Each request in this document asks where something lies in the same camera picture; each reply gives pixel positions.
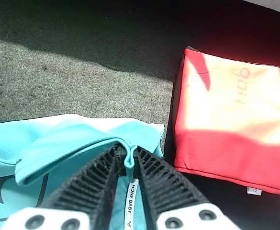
turquoise shirt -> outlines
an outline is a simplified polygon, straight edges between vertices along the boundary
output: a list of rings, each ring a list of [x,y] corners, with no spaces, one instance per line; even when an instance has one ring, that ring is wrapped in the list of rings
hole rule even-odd
[[[162,157],[163,125],[132,118],[87,118],[76,114],[0,123],[0,228],[12,213],[34,207],[72,173],[115,143],[127,151],[127,169],[134,166],[138,146]],[[122,230],[129,180],[120,177],[110,223]],[[146,229],[138,188],[134,229]]]

printed logo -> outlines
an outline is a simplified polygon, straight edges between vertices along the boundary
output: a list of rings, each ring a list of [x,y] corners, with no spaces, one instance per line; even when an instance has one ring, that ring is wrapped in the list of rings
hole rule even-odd
[[[3,198],[2,198],[2,187],[5,184],[5,182],[7,182],[9,179],[14,179],[14,175],[0,177],[0,204],[9,203],[9,200],[3,200]],[[48,174],[43,177],[42,185],[41,185],[41,188],[40,188],[40,193],[39,193],[39,196],[37,198],[37,203],[35,205],[36,207],[41,205],[41,203],[43,201],[46,186],[47,186],[47,180],[48,180]],[[8,217],[0,218],[0,222],[1,221],[6,221],[7,218]]]

clothing label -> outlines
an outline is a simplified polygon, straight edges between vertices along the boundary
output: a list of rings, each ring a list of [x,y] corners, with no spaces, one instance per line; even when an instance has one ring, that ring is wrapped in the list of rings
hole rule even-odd
[[[129,183],[126,206],[125,206],[125,218],[124,218],[124,229],[134,230],[134,202],[135,194],[138,188],[139,180],[135,179],[134,182]]]
[[[262,190],[256,189],[256,188],[247,187],[247,193],[248,194],[252,194],[252,195],[260,196],[261,193],[262,193]]]

white plastic piece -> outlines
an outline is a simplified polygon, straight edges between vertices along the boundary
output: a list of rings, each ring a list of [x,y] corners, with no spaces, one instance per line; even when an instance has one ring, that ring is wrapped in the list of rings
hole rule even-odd
[[[262,190],[257,188],[247,187],[247,193],[260,196],[262,194]]]
[[[200,213],[214,214],[214,219],[202,219]],[[239,230],[239,228],[225,216],[220,208],[214,204],[204,203],[190,207],[184,207],[161,213],[157,220],[158,230],[170,230],[168,220],[177,218],[182,226],[178,230]]]
[[[44,217],[43,224],[35,230],[60,230],[66,221],[76,219],[80,225],[77,230],[89,230],[90,219],[86,213],[48,208],[28,207],[11,215],[4,223],[1,230],[28,230],[26,222],[41,215]]]

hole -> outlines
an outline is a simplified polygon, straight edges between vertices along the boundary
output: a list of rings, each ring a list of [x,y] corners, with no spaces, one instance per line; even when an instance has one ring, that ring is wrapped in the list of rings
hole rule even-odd
[[[33,216],[29,220],[26,221],[25,227],[30,230],[37,229],[43,225],[44,219],[45,218],[41,215]]]
[[[80,222],[77,219],[69,219],[63,223],[61,230],[78,230]]]
[[[202,220],[213,220],[216,219],[216,215],[214,212],[211,212],[210,210],[203,210],[199,213],[199,217]]]
[[[168,218],[165,221],[165,227],[167,227],[167,229],[179,229],[182,226],[183,226],[182,221],[176,217]]]

